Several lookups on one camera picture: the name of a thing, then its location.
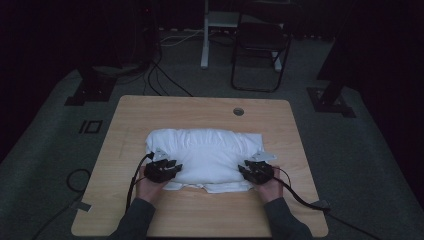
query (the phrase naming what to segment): cable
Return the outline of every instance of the cable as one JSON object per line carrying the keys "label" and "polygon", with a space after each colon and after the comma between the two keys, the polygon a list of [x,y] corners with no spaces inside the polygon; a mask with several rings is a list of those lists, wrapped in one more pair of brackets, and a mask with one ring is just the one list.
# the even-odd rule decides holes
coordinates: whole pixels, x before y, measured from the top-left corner
{"label": "cable", "polygon": [[152,63],[155,65],[155,67],[157,67],[164,75],[165,77],[168,78],[169,81],[171,81],[175,86],[179,87],[181,90],[183,90],[185,93],[187,93],[187,95],[189,95],[190,97],[193,97],[193,95],[191,93],[189,93],[185,88],[183,88],[182,86],[180,86],[178,83],[176,83],[174,80],[172,80],[172,78],[170,78],[168,76],[168,74],[165,73],[165,71],[163,71],[163,69],[161,67],[159,67],[159,65],[157,63],[155,63],[154,61],[152,61]]}
{"label": "cable", "polygon": [[140,171],[141,165],[143,164],[144,160],[146,160],[146,158],[153,159],[153,156],[154,156],[154,153],[150,152],[149,154],[146,154],[146,156],[144,156],[140,160],[140,162],[138,163],[138,166],[137,166],[137,169],[135,170],[134,176],[131,178],[130,188],[128,189],[127,204],[125,206],[125,213],[128,211],[128,208],[131,205],[132,192],[133,192],[135,184],[137,184],[137,182],[139,182],[140,180],[143,179],[143,178],[141,178],[141,179],[137,180],[137,175],[138,175],[138,172]]}
{"label": "cable", "polygon": [[283,180],[276,178],[274,176],[272,176],[273,179],[277,180],[279,183],[283,184],[284,187],[287,188],[287,190],[289,190],[289,192],[293,195],[294,199],[296,199],[296,201],[298,201],[299,203],[301,203],[302,205],[309,207],[311,209],[314,210],[319,210],[319,211],[323,211],[324,213],[327,213],[329,211],[331,211],[331,208],[323,208],[323,207],[317,207],[315,205],[312,205],[310,203],[305,202],[301,197],[299,197],[299,195],[297,195],[297,193],[289,186],[287,185],[287,183],[285,183]]}
{"label": "cable", "polygon": [[287,174],[287,172],[286,172],[286,171],[284,171],[284,170],[283,170],[283,169],[281,169],[281,168],[278,168],[278,167],[272,167],[272,168],[274,168],[274,169],[278,169],[278,170],[280,170],[281,172],[283,172],[284,174],[286,174],[287,179],[289,179],[289,186],[291,187],[291,180],[290,180],[290,177],[289,177],[289,175]]}
{"label": "cable", "polygon": [[362,230],[362,229],[360,229],[360,228],[358,228],[358,227],[356,227],[356,226],[354,226],[354,225],[352,225],[350,223],[347,223],[344,220],[331,215],[330,213],[326,213],[325,215],[326,216],[329,216],[329,217],[333,218],[334,220],[339,221],[340,223],[342,223],[342,224],[344,224],[344,225],[346,225],[348,227],[351,227],[351,228],[355,229],[356,231],[359,231],[359,232],[361,232],[361,233],[363,233],[363,234],[365,234],[365,235],[367,235],[367,236],[369,236],[371,238],[374,238],[376,240],[382,240],[381,238],[379,238],[379,237],[377,237],[377,236],[375,236],[375,235],[373,235],[373,234],[371,234],[371,233],[369,233],[369,232],[367,232],[365,230]]}
{"label": "cable", "polygon": [[87,170],[87,169],[82,169],[82,168],[80,168],[80,169],[76,169],[76,170],[74,170],[74,171],[72,171],[71,173],[69,173],[68,174],[68,176],[67,176],[67,178],[66,178],[66,185],[68,186],[68,188],[70,189],[70,190],[72,190],[73,192],[77,192],[77,193],[80,193],[80,194],[78,194],[78,196],[77,197],[75,197],[73,200],[72,200],[72,202],[70,202],[66,207],[64,207],[64,208],[62,208],[59,212],[57,212],[53,217],[51,217],[46,223],[44,223],[44,225],[37,231],[37,233],[31,238],[32,240],[35,240],[35,239],[37,239],[39,236],[40,236],[40,234],[50,225],[50,223],[52,223],[57,217],[59,217],[60,215],[62,215],[68,208],[70,208],[70,206],[72,205],[72,203],[74,203],[74,202],[76,202],[76,201],[78,201],[83,195],[84,195],[84,192],[85,192],[85,189],[87,188],[87,185],[83,188],[83,189],[76,189],[76,188],[74,188],[71,184],[70,184],[70,179],[71,179],[71,177],[75,174],[75,173],[77,173],[77,172],[81,172],[81,171],[83,171],[83,172],[85,172],[85,173],[87,173],[87,175],[88,175],[88,180],[90,180],[90,177],[91,177],[91,173]]}
{"label": "cable", "polygon": [[159,85],[160,89],[162,89],[162,91],[163,91],[163,92],[164,92],[167,96],[169,96],[168,92],[166,92],[165,88],[163,88],[162,84],[160,84],[160,81],[159,81],[159,75],[158,75],[158,70],[157,70],[157,69],[155,69],[155,73],[156,73],[156,82],[158,83],[158,85]]}
{"label": "cable", "polygon": [[172,39],[172,38],[181,38],[182,37],[183,39],[180,40],[180,41],[178,41],[177,43],[174,43],[174,44],[171,44],[171,45],[163,45],[163,44],[161,44],[161,47],[174,47],[174,46],[177,46],[178,44],[180,44],[180,43],[182,43],[182,42],[184,42],[184,41],[186,41],[186,40],[188,40],[188,39],[190,39],[192,37],[195,37],[202,30],[203,29],[197,30],[195,33],[193,33],[192,35],[189,35],[189,36],[170,36],[170,37],[164,38],[164,39],[161,40],[161,42],[164,42],[164,41],[166,41],[168,39]]}
{"label": "cable", "polygon": [[150,88],[159,96],[162,96],[152,85],[152,82],[150,80],[150,75],[152,75],[153,70],[155,70],[157,65],[153,66],[152,69],[150,69],[149,75],[147,75],[147,83],[149,84]]}
{"label": "cable", "polygon": [[144,87],[143,87],[143,96],[146,95],[146,87],[147,87],[147,82],[146,82],[146,75],[143,75],[143,82],[144,82]]}
{"label": "cable", "polygon": [[[282,170],[282,169],[280,169],[280,168],[277,168],[277,167],[273,167],[273,168],[275,168],[275,169],[279,169],[280,171],[283,171],[284,173],[286,173],[284,170]],[[299,197],[299,195],[297,195],[296,194],[296,192],[291,188],[291,186],[288,186],[283,180],[281,180],[281,179],[279,179],[279,178],[276,178],[276,177],[272,177],[273,179],[275,179],[275,180],[277,180],[278,182],[280,182],[281,184],[283,184],[284,185],[284,187],[286,187],[289,191],[290,191],[290,193],[293,195],[293,197],[299,202],[299,203],[301,203],[302,205],[304,205],[304,206],[307,206],[307,207],[309,207],[309,208],[312,208],[312,209],[314,209],[314,210],[320,210],[320,211],[323,211],[324,212],[324,214],[326,215],[326,216],[329,216],[329,217],[331,217],[331,218],[333,218],[333,219],[335,219],[335,220],[337,220],[338,222],[340,222],[340,223],[342,223],[342,224],[344,224],[344,225],[346,225],[346,226],[348,226],[348,227],[351,227],[351,228],[353,228],[353,229],[355,229],[355,230],[357,230],[357,231],[359,231],[359,232],[361,232],[361,233],[363,233],[363,234],[365,234],[365,235],[367,235],[367,236],[369,236],[369,237],[371,237],[371,238],[374,238],[374,239],[376,239],[376,240],[381,240],[381,238],[379,238],[379,237],[377,237],[377,236],[375,236],[375,235],[373,235],[373,234],[371,234],[371,233],[369,233],[369,232],[367,232],[367,231],[365,231],[365,230],[363,230],[363,229],[360,229],[360,228],[358,228],[358,227],[356,227],[356,226],[354,226],[354,225],[352,225],[352,224],[350,224],[350,223],[348,223],[348,222],[346,222],[346,221],[344,221],[344,220],[342,220],[342,219],[340,219],[340,218],[338,218],[338,217],[335,217],[334,215],[332,215],[332,214],[330,214],[330,211],[331,211],[331,209],[330,208],[321,208],[321,207],[317,207],[317,206],[314,206],[314,205],[312,205],[312,204],[309,204],[309,203],[307,203],[307,202],[305,202],[302,198],[300,198]]]}

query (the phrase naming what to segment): hand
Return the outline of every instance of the hand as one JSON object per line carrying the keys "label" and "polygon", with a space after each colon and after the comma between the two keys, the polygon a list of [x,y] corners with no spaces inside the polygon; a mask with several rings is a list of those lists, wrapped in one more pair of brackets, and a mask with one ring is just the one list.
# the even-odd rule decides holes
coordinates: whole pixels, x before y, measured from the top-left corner
{"label": "hand", "polygon": [[[146,167],[142,166],[140,168],[140,171],[138,172],[139,178],[144,177],[144,169]],[[159,197],[160,192],[162,191],[162,188],[168,183],[169,181],[163,182],[163,183],[155,183],[150,181],[148,178],[144,178],[143,180],[140,180],[137,183],[136,186],[136,197],[141,198],[151,204],[153,204],[157,198]]]}
{"label": "hand", "polygon": [[[280,170],[277,169],[278,166],[273,167],[274,177],[280,178]],[[275,179],[271,179],[261,185],[254,184],[254,186],[255,189],[259,192],[259,196],[261,197],[264,204],[283,196],[283,185]]]}

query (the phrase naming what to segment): folded white cloth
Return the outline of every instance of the folded white cloth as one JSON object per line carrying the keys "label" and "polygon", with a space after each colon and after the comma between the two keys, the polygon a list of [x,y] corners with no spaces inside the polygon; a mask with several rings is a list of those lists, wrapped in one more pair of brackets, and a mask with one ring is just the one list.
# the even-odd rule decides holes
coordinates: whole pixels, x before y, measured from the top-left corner
{"label": "folded white cloth", "polygon": [[262,135],[221,129],[160,129],[146,139],[146,152],[164,150],[183,164],[182,171],[164,189],[184,186],[204,188],[209,193],[240,192],[252,185],[244,180],[238,165],[264,151]]}

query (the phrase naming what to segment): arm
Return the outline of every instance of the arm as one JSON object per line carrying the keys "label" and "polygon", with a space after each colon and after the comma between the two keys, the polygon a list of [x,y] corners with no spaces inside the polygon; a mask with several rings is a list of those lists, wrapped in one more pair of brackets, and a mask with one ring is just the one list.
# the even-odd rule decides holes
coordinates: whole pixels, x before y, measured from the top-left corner
{"label": "arm", "polygon": [[[140,168],[140,177],[143,176],[144,169],[145,167]],[[153,202],[159,197],[162,188],[167,183],[155,183],[147,178],[139,181],[136,187],[136,198],[122,217],[118,228],[108,239],[146,239],[147,230],[156,210]]]}
{"label": "arm", "polygon": [[[280,178],[280,171],[274,169],[274,177]],[[312,239],[309,228],[297,220],[290,212],[283,198],[283,186],[271,179],[262,185],[255,185],[262,202],[274,240]]]}
{"label": "arm", "polygon": [[119,222],[118,228],[108,239],[146,239],[155,210],[151,203],[135,198]]}
{"label": "arm", "polygon": [[265,213],[268,217],[273,239],[312,239],[309,228],[291,214],[284,198],[277,198],[266,203]]}

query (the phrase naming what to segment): desk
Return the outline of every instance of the desk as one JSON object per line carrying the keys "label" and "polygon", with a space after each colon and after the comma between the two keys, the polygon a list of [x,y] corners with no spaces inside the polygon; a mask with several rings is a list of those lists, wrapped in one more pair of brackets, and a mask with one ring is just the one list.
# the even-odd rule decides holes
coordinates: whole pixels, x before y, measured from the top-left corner
{"label": "desk", "polygon": [[[244,109],[244,115],[233,114],[237,107]],[[145,139],[152,130],[161,128],[261,133],[265,150],[278,156],[275,164],[290,175],[293,189],[307,202],[318,200],[287,101],[123,96],[82,200],[92,209],[78,210],[72,226],[74,235],[105,236],[116,229],[125,211],[129,182],[145,155]],[[327,234],[321,212],[303,207],[286,190],[284,195],[293,215],[308,225],[314,236]],[[193,188],[163,191],[156,208],[148,236],[270,236],[262,203],[254,190],[223,194]]]}
{"label": "desk", "polygon": [[[236,28],[238,17],[239,14],[234,12],[209,11],[209,0],[205,0],[205,15],[203,20],[203,49],[202,59],[200,61],[200,67],[202,69],[207,69],[209,66],[209,26]],[[272,56],[277,56],[277,52],[273,52]],[[274,69],[277,72],[281,71],[281,62],[279,58],[274,62]]]}

